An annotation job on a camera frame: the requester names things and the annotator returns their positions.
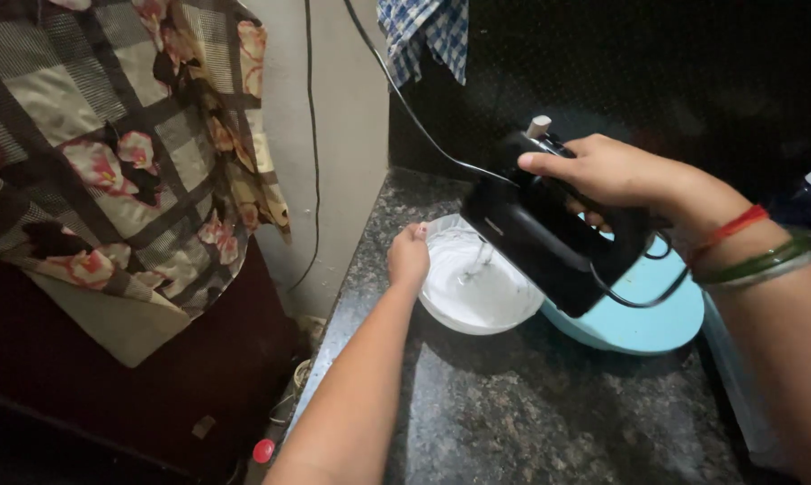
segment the black wall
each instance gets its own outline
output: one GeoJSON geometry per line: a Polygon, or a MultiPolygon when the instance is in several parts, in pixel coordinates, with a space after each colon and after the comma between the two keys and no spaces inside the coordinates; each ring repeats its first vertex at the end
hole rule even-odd
{"type": "MultiPolygon", "coordinates": [[[[424,52],[403,93],[453,156],[547,114],[685,160],[752,198],[811,169],[811,2],[472,0],[467,83],[424,52]]],[[[390,163],[467,179],[390,98],[390,163]]]]}

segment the white wall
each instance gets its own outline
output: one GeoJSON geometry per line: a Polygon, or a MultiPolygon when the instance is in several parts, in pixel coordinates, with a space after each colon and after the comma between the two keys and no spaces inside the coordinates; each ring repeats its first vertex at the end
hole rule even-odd
{"type": "MultiPolygon", "coordinates": [[[[315,243],[315,172],[300,0],[243,0],[267,27],[262,107],[270,155],[292,215],[292,246],[270,226],[259,240],[270,276],[290,287],[315,243]]],[[[352,0],[379,49],[376,0],[352,0]]],[[[321,243],[300,287],[280,291],[286,311],[326,318],[387,172],[387,83],[341,0],[312,0],[313,94],[321,166],[321,243]]]]}

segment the kitchen counter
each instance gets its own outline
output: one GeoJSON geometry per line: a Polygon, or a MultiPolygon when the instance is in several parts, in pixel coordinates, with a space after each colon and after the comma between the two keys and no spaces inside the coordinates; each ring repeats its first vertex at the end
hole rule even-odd
{"type": "MultiPolygon", "coordinates": [[[[466,189],[390,171],[293,422],[386,290],[392,238],[457,212],[466,189]]],[[[467,336],[416,304],[386,483],[741,483],[740,468],[694,345],[662,357],[595,350],[540,314],[467,336]]]]}

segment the forearm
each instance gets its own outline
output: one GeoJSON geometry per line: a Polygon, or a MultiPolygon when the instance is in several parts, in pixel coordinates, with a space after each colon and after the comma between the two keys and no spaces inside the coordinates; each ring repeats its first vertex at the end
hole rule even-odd
{"type": "MultiPolygon", "coordinates": [[[[702,190],[676,204],[680,211],[676,216],[694,236],[703,237],[751,205],[722,182],[693,183],[702,184],[702,190]]],[[[777,224],[761,221],[709,250],[694,272],[726,268],[776,248],[789,237],[777,224]]],[[[797,471],[811,483],[811,265],[711,296],[756,374],[771,420],[797,471]]]]}
{"type": "Polygon", "coordinates": [[[315,391],[266,483],[292,483],[296,470],[316,483],[381,481],[416,295],[394,285],[381,297],[315,391]]]}

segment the bottle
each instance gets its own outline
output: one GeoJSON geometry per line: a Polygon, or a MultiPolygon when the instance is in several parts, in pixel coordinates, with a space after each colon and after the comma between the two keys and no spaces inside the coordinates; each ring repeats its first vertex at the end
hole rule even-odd
{"type": "Polygon", "coordinates": [[[767,211],[777,223],[811,229],[811,172],[796,193],[789,198],[776,198],[767,211]]]}

